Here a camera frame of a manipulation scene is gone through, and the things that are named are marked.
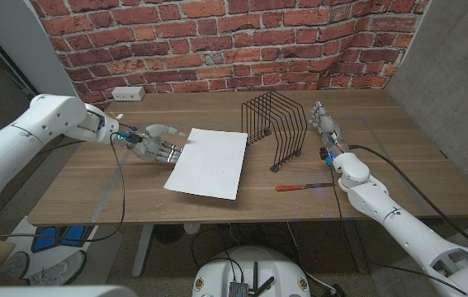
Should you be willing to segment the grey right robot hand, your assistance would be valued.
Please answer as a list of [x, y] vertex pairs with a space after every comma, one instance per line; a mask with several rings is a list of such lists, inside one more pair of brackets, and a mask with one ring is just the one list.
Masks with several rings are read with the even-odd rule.
[[317, 101], [311, 109], [311, 118], [308, 122], [321, 135], [324, 147], [332, 158], [349, 152], [338, 123], [327, 113], [320, 101]]

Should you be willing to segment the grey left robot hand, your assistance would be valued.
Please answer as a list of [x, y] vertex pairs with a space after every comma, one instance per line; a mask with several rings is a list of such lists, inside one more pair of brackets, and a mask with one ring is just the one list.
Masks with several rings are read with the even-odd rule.
[[182, 148], [171, 144], [162, 138], [163, 134], [186, 136], [185, 133], [166, 125], [149, 125], [144, 131], [131, 131], [124, 139], [126, 147], [137, 157], [161, 163], [176, 163]]

